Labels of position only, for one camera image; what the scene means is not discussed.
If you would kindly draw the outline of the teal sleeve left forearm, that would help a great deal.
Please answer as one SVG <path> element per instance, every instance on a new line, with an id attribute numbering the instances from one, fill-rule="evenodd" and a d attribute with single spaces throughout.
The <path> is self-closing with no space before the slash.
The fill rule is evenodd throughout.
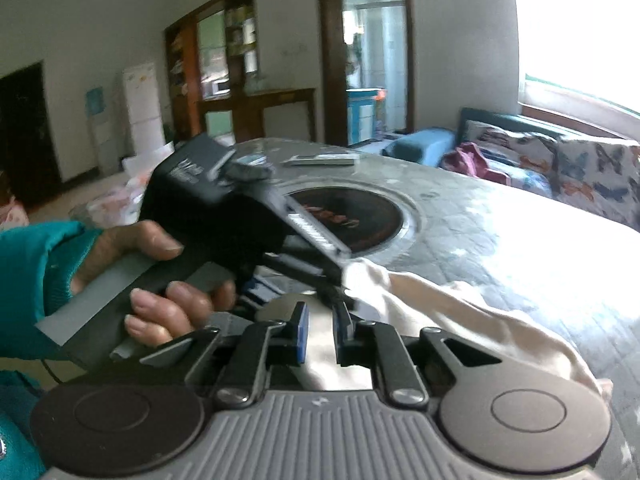
<path id="1" fill-rule="evenodd" d="M 36 324 L 72 298 L 70 282 L 101 232 L 77 221 L 22 226 L 1 233 L 1 356 L 48 360 L 58 346 Z M 46 467 L 32 442 L 29 416 L 43 395 L 17 370 L 1 373 L 1 477 L 37 479 Z"/>

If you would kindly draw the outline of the person's left hand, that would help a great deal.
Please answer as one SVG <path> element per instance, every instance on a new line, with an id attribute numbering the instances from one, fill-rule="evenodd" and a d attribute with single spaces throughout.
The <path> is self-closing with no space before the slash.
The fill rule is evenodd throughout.
<path id="1" fill-rule="evenodd" d="M 77 295 L 109 266 L 130 252 L 167 261 L 178 257 L 183 246 L 153 221 L 132 226 L 118 226 L 100 234 L 87 257 L 70 281 L 70 291 Z M 135 288 L 129 295 L 131 313 L 124 319 L 128 335 L 147 347 L 159 347 L 204 327 L 218 311 L 228 311 L 236 299 L 232 281 L 210 292 L 202 292 L 185 282 L 173 281 L 158 296 Z"/>

